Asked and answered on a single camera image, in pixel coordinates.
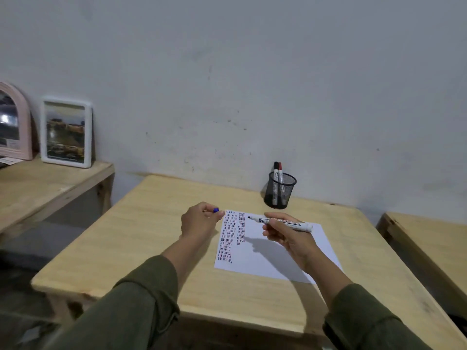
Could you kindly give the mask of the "low wooden side table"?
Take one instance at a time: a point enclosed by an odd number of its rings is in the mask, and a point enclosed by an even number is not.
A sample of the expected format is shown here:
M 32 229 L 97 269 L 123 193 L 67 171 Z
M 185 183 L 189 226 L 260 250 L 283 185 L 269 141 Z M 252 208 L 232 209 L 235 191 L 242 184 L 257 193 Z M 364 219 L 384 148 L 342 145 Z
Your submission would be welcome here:
M 95 188 L 101 214 L 111 206 L 114 165 L 91 168 L 48 164 L 36 157 L 0 169 L 0 245 L 12 240 Z

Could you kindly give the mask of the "person's left forearm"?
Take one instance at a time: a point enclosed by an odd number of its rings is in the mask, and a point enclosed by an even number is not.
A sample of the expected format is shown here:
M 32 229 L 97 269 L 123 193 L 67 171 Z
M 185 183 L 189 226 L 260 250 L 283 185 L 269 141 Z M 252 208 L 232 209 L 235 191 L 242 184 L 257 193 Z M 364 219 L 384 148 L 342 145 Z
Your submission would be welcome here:
M 181 280 L 210 238 L 183 236 L 144 261 L 46 350 L 148 350 L 178 319 Z

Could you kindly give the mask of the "wooden table with dark corner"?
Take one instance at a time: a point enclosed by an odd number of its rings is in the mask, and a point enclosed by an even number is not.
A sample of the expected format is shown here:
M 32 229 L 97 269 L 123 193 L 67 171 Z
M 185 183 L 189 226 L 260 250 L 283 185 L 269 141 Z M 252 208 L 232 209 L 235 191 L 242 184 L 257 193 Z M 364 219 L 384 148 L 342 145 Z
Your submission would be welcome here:
M 467 223 L 386 212 L 376 229 L 441 308 L 467 321 Z

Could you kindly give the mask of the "light wooden desk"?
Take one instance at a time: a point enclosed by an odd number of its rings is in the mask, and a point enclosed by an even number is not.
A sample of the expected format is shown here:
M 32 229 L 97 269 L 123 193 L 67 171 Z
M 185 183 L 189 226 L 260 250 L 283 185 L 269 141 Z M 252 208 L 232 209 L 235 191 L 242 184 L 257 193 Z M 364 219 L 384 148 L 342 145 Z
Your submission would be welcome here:
M 178 239 L 180 217 L 200 201 L 263 214 L 259 192 L 150 175 L 105 212 L 32 280 L 56 298 L 92 302 L 146 259 Z M 358 209 L 291 198 L 285 212 L 318 223 L 354 282 L 436 350 L 467 350 L 467 339 Z M 214 268 L 216 235 L 192 271 L 178 304 L 182 315 L 305 338 L 323 337 L 326 312 L 314 285 Z

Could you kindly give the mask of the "black mesh pen holder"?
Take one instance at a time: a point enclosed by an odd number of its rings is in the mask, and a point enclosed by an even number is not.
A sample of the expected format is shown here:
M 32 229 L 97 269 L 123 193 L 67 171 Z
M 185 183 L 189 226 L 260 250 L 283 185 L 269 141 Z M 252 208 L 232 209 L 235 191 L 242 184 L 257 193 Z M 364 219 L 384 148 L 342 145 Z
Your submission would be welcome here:
M 269 174 L 263 198 L 264 203 L 273 209 L 286 209 L 296 183 L 297 180 L 294 176 L 281 173 L 279 170 L 273 170 Z

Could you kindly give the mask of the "white whiteboard marker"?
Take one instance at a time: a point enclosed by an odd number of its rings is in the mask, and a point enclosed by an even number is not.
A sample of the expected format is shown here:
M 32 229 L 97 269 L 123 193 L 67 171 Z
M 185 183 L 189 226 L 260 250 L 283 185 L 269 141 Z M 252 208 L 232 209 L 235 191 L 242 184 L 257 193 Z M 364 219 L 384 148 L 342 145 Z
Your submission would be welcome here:
M 265 216 L 260 216 L 260 215 L 249 215 L 248 219 L 257 223 L 261 224 L 269 224 L 271 218 L 265 217 Z M 285 220 L 285 219 L 279 219 L 276 217 L 273 217 L 273 219 L 276 219 L 277 221 L 285 224 L 289 228 L 296 230 L 296 231 L 301 231 L 301 232 L 306 232 L 306 233 L 312 233 L 313 232 L 313 225 L 311 223 L 306 223 L 306 222 L 293 222 L 290 220 Z

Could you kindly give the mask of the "pink arched mirror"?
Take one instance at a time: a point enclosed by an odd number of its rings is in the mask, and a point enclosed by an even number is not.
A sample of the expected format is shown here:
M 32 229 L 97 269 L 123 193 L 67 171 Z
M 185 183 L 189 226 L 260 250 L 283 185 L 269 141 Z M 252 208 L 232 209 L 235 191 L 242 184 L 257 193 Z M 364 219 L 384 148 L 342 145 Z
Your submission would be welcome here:
M 0 81 L 0 156 L 33 159 L 31 112 L 15 86 Z

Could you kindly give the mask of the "person's left hand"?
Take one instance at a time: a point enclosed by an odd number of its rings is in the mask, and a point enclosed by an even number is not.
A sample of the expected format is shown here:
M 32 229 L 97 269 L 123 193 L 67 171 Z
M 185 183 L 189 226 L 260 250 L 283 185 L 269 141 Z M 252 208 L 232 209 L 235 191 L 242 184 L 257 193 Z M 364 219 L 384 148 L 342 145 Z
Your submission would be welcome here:
M 205 211 L 213 211 L 217 207 L 213 204 L 202 201 L 191 206 L 181 217 L 181 235 L 182 238 L 197 238 L 206 240 L 216 233 L 215 228 L 207 228 L 204 221 Z

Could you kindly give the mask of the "red-capped white marker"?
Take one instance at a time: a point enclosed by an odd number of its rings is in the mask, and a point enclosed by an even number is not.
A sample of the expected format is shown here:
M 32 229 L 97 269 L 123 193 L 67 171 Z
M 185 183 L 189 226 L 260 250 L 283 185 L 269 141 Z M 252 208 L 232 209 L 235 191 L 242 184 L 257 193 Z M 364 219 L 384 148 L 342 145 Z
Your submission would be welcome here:
M 282 169 L 281 162 L 278 162 L 278 181 L 280 182 L 279 190 L 280 190 L 280 196 L 281 196 L 281 204 L 285 206 L 287 204 L 287 199 L 286 199 L 287 196 L 285 192 L 283 169 Z

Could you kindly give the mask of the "person's right hand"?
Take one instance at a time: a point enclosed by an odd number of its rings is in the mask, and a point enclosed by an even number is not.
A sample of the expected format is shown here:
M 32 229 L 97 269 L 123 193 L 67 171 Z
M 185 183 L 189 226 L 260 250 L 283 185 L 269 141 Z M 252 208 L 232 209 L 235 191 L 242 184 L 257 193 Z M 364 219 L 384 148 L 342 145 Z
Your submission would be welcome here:
M 315 252 L 318 252 L 318 246 L 311 234 L 293 230 L 273 218 L 269 224 L 264 224 L 262 228 L 262 234 L 268 240 L 284 247 L 302 271 L 310 276 L 313 275 L 312 259 Z

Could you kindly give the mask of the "person's right forearm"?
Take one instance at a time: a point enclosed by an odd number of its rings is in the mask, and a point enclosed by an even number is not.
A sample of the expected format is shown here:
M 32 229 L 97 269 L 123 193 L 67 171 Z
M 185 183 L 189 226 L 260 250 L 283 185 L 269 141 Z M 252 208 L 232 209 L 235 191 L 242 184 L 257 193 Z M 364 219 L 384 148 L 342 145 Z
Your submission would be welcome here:
M 305 271 L 328 307 L 323 331 L 336 350 L 432 350 L 318 248 L 306 253 Z

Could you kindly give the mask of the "white picture frame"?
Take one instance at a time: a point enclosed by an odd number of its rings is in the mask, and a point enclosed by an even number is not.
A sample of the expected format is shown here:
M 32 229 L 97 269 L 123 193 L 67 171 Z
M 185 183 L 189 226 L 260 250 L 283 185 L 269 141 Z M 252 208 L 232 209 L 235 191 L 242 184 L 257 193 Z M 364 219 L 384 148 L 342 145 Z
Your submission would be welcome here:
M 88 169 L 92 165 L 92 104 L 42 97 L 40 156 L 44 163 Z

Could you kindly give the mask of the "white paper sheet with strokes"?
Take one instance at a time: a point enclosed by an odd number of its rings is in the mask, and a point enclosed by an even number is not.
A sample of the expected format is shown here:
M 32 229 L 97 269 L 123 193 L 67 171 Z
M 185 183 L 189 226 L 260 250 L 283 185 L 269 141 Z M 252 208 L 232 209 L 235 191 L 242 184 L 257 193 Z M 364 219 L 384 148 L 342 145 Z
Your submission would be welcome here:
M 223 218 L 214 267 L 225 271 L 315 285 L 289 253 L 263 236 L 265 216 L 227 210 Z

